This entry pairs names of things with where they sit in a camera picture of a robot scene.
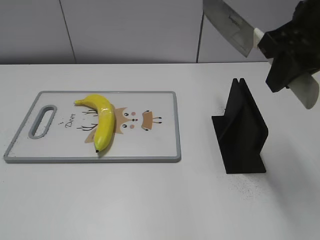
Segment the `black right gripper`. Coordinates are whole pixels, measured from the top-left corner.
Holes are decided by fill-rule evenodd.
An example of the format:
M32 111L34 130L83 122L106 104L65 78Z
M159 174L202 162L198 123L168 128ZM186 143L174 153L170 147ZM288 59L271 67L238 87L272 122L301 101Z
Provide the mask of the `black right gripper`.
M273 58L266 84L279 92L303 74L320 70L320 2L301 0L292 21L265 32L258 48L267 59ZM283 53L296 50L297 54Z

